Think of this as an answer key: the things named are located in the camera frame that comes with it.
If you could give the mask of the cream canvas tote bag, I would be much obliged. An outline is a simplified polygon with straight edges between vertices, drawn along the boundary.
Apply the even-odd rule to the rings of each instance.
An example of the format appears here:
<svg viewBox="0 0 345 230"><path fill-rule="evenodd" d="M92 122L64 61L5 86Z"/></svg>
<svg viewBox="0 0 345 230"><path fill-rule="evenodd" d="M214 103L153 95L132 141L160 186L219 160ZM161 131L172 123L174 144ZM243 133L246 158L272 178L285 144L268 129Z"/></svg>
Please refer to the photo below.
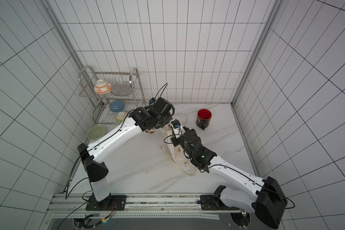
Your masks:
<svg viewBox="0 0 345 230"><path fill-rule="evenodd" d="M184 113L175 113L172 118L178 119L181 126L179 128L174 128L172 124L169 123L162 128L163 130L161 133L163 134L163 140L161 149L173 166L185 176L193 177L196 174L195 168L189 164L189 160L185 157L182 147L179 145L174 146L171 140L174 134L177 136L182 134L182 125L188 122L188 116Z"/></svg>

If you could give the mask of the brown plush keychain decoration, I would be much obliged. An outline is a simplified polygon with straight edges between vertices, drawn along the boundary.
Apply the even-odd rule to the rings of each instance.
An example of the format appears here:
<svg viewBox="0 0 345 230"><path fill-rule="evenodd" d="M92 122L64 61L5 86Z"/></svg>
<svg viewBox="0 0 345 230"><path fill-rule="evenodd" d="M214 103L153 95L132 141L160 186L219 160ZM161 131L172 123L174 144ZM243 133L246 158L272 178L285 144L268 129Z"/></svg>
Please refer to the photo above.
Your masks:
<svg viewBox="0 0 345 230"><path fill-rule="evenodd" d="M154 131L155 131L155 129L154 129L154 128L151 128L151 129L147 129L147 130L145 130L145 132L146 132L146 133L150 133L150 134L153 134L153 133L154 133Z"/></svg>

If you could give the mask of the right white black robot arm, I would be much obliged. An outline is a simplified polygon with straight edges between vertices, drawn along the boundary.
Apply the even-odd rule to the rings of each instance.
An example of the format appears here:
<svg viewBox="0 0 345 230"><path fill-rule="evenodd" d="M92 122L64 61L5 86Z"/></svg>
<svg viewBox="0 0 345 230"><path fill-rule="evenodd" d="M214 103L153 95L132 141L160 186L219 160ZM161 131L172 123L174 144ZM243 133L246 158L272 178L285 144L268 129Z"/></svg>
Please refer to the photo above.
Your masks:
<svg viewBox="0 0 345 230"><path fill-rule="evenodd" d="M288 198L279 183L272 177L263 179L251 175L223 160L204 147L194 129L184 128L184 133L173 133L170 144L180 146L184 156L201 172L212 173L238 188L230 190L219 186L214 195L218 208L239 208L254 213L266 226L277 230L280 226Z"/></svg>

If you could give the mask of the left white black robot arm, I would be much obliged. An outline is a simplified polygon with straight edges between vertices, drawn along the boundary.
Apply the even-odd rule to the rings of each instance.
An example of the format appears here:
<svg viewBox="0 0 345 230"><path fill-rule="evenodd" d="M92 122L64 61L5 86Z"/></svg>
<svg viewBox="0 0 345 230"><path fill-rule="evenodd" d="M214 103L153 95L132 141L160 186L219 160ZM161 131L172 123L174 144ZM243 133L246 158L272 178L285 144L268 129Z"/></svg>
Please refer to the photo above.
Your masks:
<svg viewBox="0 0 345 230"><path fill-rule="evenodd" d="M145 130L164 127L172 120L174 113L173 104L160 97L146 107L138 107L128 112L122 124L101 139L89 145L82 143L77 147L93 192L87 210L107 210L111 206L112 196L106 178L109 169L104 162L105 159L118 147Z"/></svg>

